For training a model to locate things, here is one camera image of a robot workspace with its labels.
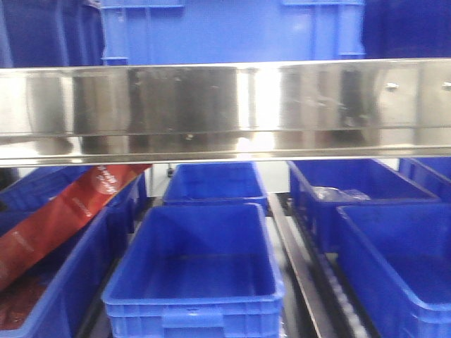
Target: metal rail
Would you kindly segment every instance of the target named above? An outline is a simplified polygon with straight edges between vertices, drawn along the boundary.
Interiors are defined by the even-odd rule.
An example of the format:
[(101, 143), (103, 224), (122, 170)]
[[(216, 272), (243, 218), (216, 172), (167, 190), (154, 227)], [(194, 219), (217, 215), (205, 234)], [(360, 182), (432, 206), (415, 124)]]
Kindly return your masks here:
[(294, 216), (286, 217), (279, 196), (286, 201), (287, 195), (269, 194), (269, 204), (316, 336), (379, 338), (346, 281), (333, 269), (333, 259), (330, 261), (316, 248), (302, 222)]
[(451, 59), (0, 70), (0, 165), (451, 154)]

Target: reflective metal surface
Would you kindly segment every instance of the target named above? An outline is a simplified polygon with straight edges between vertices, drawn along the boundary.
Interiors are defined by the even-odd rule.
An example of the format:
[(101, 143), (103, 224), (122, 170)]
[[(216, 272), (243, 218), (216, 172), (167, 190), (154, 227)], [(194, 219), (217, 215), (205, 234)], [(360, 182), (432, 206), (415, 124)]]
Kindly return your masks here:
[(0, 165), (448, 155), (450, 88), (451, 59), (5, 69)]

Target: blue plastic crate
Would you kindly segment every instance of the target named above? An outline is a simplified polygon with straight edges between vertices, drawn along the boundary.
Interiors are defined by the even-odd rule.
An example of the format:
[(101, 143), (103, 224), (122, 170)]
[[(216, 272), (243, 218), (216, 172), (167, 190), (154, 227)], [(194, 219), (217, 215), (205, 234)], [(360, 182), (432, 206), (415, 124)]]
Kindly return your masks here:
[(107, 65), (362, 58), (364, 0), (101, 0)]
[(93, 0), (0, 0), (0, 68), (101, 65)]
[(35, 211), (89, 169), (87, 165), (42, 167), (0, 192), (4, 211)]
[(116, 338), (278, 338), (283, 294), (261, 206), (162, 206), (102, 299)]
[(180, 164), (163, 195), (166, 205), (219, 205), (268, 201), (253, 162)]
[[(75, 337), (106, 272), (124, 250), (116, 241), (123, 243), (126, 231), (116, 231), (115, 225), (107, 222), (108, 213), (104, 209), (90, 225), (26, 272), (38, 276), (47, 289), (23, 325), (17, 330), (0, 330), (0, 337)], [(0, 223), (0, 234), (13, 225), (11, 217), (18, 222), (28, 213), (22, 216), (9, 213), (9, 216), (0, 213), (1, 220), (10, 222), (7, 226)]]
[(448, 0), (366, 0), (366, 57), (450, 57), (450, 21)]
[(451, 206), (346, 206), (338, 263), (382, 338), (451, 337)]
[(451, 202), (451, 158), (401, 158), (400, 173)]
[(109, 204), (109, 222), (121, 225), (128, 225), (128, 232), (135, 232), (137, 216), (145, 209), (147, 202), (146, 180), (141, 174)]
[[(376, 160), (304, 160), (290, 161), (289, 166), (295, 211), (324, 252), (338, 249), (338, 206), (438, 201), (436, 195)], [(317, 187), (332, 188), (331, 195)]]

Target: crate rim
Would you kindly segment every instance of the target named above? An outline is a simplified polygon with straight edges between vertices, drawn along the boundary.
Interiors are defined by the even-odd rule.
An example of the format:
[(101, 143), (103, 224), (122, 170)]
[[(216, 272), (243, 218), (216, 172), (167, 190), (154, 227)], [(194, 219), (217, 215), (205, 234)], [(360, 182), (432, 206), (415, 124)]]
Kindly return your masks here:
[[(428, 206), (440, 206), (441, 208), (448, 208), (451, 209), (450, 204), (446, 203), (435, 203), (435, 204), (422, 204), (418, 205), (419, 208), (427, 208)], [(416, 306), (427, 310), (427, 311), (435, 311), (435, 312), (441, 312), (441, 311), (451, 311), (451, 302), (450, 303), (426, 303), (425, 301), (422, 301), (412, 290), (412, 288), (402, 279), (402, 277), (397, 273), (397, 271), (394, 269), (394, 267), (389, 264), (389, 262), (384, 258), (384, 256), (379, 252), (379, 250), (373, 245), (373, 243), (366, 237), (366, 235), (359, 229), (359, 226), (351, 219), (351, 217), (347, 214), (347, 209), (353, 209), (353, 208), (372, 208), (374, 206), (340, 206), (337, 207), (337, 211), (344, 220), (345, 225), (343, 225), (343, 222), (341, 226), (348, 226), (350, 231), (354, 233), (357, 238), (363, 242), (363, 244), (367, 247), (370, 255), (378, 261), (379, 264), (383, 266), (384, 269), (388, 271), (388, 274), (392, 280), (396, 283), (396, 285), (399, 287), (400, 290), (402, 290), (402, 293), (407, 296), (409, 301), (411, 303), (414, 303)], [(384, 206), (378, 206), (378, 208), (399, 208), (403, 207), (400, 205), (393, 206), (393, 205), (384, 205)], [(416, 315), (418, 318), (423, 318), (422, 315)]]
[[(144, 217), (142, 224), (148, 223), (148, 219), (151, 218), (151, 215), (158, 210), (168, 210), (168, 209), (177, 209), (177, 208), (191, 208), (191, 209), (208, 209), (208, 208), (237, 208), (243, 206), (253, 206), (254, 210), (257, 211), (258, 218), (260, 220), (260, 228), (263, 232), (264, 241), (266, 250), (268, 253), (269, 263), (271, 266), (271, 275), (274, 280), (274, 292), (271, 294), (259, 295), (259, 296), (231, 296), (231, 297), (205, 297), (205, 298), (148, 298), (148, 299), (117, 299), (112, 297), (113, 289), (121, 278), (121, 267), (124, 266), (125, 262), (130, 260), (130, 257), (134, 256), (134, 251), (136, 247), (139, 247), (138, 241), (133, 241), (133, 243), (129, 246), (127, 252), (121, 259), (118, 267), (114, 271), (111, 276), (109, 283), (105, 287), (104, 291), (101, 295), (101, 300), (107, 306), (127, 306), (127, 305), (142, 305), (142, 306), (151, 306), (151, 305), (162, 305), (162, 306), (186, 306), (186, 305), (206, 305), (206, 304), (220, 304), (220, 303), (261, 303), (261, 302), (273, 302), (277, 300), (282, 300), (285, 295), (285, 287), (283, 285), (282, 276), (280, 274), (280, 270), (278, 264), (276, 262), (276, 258), (274, 256), (273, 247), (270, 243), (269, 232), (266, 226), (266, 217), (264, 215), (263, 208), (260, 204), (256, 203), (244, 203), (238, 205), (221, 205), (221, 206), (212, 206), (212, 205), (201, 205), (201, 206), (191, 206), (191, 205), (174, 205), (174, 206), (156, 206), (152, 208)], [(139, 236), (140, 232), (143, 232), (145, 227), (141, 227), (136, 236)]]
[(310, 182), (308, 181), (308, 179), (302, 174), (301, 170), (296, 166), (295, 161), (290, 160), (288, 161), (288, 166), (290, 167), (291, 171), (294, 173), (294, 175), (296, 176), (296, 178), (300, 181), (302, 181), (302, 183), (304, 184), (304, 186), (306, 187), (306, 189), (308, 190), (308, 192), (313, 196), (315, 202), (318, 203), (322, 203), (322, 204), (327, 204), (330, 206), (333, 205), (344, 205), (346, 203), (352, 203), (352, 204), (368, 204), (368, 205), (378, 205), (378, 204), (386, 204), (387, 201), (389, 202), (393, 202), (393, 201), (399, 201), (399, 204), (415, 204), (415, 203), (419, 203), (419, 201), (421, 201), (423, 203), (424, 200), (426, 201), (430, 201), (430, 202), (434, 202), (434, 203), (438, 203), (440, 201), (440, 197), (438, 197), (437, 195), (435, 195), (433, 192), (430, 192), (429, 190), (427, 190), (425, 187), (421, 186), (419, 183), (405, 177), (404, 175), (401, 175), (399, 172), (397, 172), (396, 170), (392, 169), (391, 167), (389, 167), (388, 165), (386, 165), (385, 163), (381, 162), (380, 160), (378, 160), (377, 158), (358, 158), (358, 160), (366, 160), (369, 159), (373, 162), (376, 162), (377, 164), (383, 166), (385, 169), (389, 170), (392, 173), (395, 173), (401, 180), (404, 180), (405, 182), (408, 182), (410, 185), (414, 186), (415, 188), (417, 188), (418, 190), (420, 190), (421, 192), (423, 192), (425, 195), (425, 197), (423, 198), (403, 198), (403, 199), (370, 199), (368, 201), (352, 201), (352, 202), (340, 202), (340, 201), (323, 201), (322, 199), (319, 199), (317, 197), (317, 195), (314, 193), (312, 187), (313, 185), (310, 184)]

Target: crate handle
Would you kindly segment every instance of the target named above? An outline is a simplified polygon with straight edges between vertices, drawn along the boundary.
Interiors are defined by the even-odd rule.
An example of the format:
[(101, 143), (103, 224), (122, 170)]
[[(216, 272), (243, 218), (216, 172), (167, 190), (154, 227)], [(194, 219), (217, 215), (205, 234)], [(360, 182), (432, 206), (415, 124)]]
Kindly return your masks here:
[(361, 5), (362, 0), (280, 0), (284, 6), (337, 6), (337, 5)]
[(163, 311), (163, 327), (224, 327), (224, 316), (215, 306), (168, 307)]
[(149, 8), (182, 8), (185, 0), (149, 0)]

